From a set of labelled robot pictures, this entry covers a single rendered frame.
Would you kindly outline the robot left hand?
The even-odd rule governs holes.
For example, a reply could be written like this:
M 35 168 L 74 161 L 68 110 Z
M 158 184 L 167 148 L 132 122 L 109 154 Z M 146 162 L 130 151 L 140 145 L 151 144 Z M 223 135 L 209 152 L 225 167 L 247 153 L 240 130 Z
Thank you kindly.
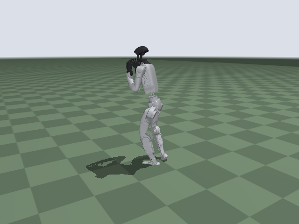
M 132 62 L 132 60 L 134 60 L 134 59 L 130 59 L 130 60 L 128 60 L 128 62 L 126 63 L 126 68 L 127 68 L 127 70 L 128 70 L 127 73 L 130 72 L 130 76 L 133 75 L 132 66 L 133 66 L 133 64 L 135 63 L 135 61 Z

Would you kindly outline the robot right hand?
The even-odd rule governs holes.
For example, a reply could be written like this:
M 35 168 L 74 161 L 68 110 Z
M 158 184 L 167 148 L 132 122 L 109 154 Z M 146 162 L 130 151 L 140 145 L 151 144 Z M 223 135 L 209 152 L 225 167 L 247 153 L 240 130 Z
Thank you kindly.
M 134 61 L 134 60 L 133 60 L 133 61 Z M 136 59 L 135 59 L 135 63 L 133 64 L 133 67 L 135 68 L 135 72 L 136 72 L 136 68 L 137 68 L 138 66 L 140 66 L 140 64 L 141 64 L 141 63 L 138 62 L 138 59 L 137 59 L 137 61 L 136 61 Z

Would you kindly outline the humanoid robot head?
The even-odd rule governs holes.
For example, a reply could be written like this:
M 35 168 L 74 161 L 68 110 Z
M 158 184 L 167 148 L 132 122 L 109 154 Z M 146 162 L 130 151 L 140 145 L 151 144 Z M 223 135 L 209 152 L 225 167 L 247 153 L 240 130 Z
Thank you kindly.
M 137 54 L 137 59 L 138 59 L 138 62 L 142 62 L 142 63 L 144 63 L 144 64 L 150 64 L 148 61 L 147 61 L 147 59 L 142 59 L 142 56 L 146 53 L 146 52 L 148 52 L 149 50 L 148 50 L 148 48 L 147 47 L 145 47 L 145 46 L 140 46 L 140 47 L 138 47 L 135 51 L 134 51 L 134 53 L 136 53 Z M 140 55 L 140 58 L 139 58 L 139 55 Z

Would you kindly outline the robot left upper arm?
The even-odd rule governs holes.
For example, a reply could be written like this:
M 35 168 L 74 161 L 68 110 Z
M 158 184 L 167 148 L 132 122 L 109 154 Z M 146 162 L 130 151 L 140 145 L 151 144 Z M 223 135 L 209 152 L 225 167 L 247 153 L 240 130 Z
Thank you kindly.
M 136 76 L 135 76 L 135 90 L 133 92 L 139 92 L 140 91 L 140 84 L 142 81 L 142 77 L 146 72 L 146 66 L 138 66 L 136 68 Z

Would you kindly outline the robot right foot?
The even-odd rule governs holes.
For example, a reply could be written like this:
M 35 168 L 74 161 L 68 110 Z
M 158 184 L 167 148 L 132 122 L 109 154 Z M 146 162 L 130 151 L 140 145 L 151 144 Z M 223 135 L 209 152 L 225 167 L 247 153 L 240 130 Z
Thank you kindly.
M 162 157 L 161 157 L 161 160 L 165 160 L 165 159 L 167 159 L 168 158 L 168 155 L 166 154 L 166 153 L 164 153 L 163 155 L 162 155 Z

